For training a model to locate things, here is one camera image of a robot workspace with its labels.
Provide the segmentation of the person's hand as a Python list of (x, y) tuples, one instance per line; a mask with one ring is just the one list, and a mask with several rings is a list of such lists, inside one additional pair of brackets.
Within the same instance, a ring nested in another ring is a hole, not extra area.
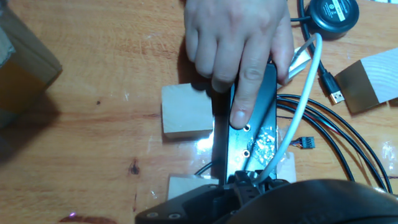
[(268, 60), (289, 82), (294, 38), (286, 0), (186, 0), (185, 44), (197, 72), (226, 92), (238, 82), (229, 116), (242, 129), (254, 110)]

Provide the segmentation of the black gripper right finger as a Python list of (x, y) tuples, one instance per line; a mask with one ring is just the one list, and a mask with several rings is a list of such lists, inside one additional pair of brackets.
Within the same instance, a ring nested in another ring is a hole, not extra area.
[(397, 223), (397, 197), (345, 180), (307, 180), (252, 199), (227, 223)]

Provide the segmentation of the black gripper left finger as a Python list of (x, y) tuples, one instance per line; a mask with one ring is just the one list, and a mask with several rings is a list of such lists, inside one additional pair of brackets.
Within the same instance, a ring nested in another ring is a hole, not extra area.
[(144, 210), (136, 224), (227, 223), (243, 205), (259, 195), (246, 171), (225, 185), (207, 184)]

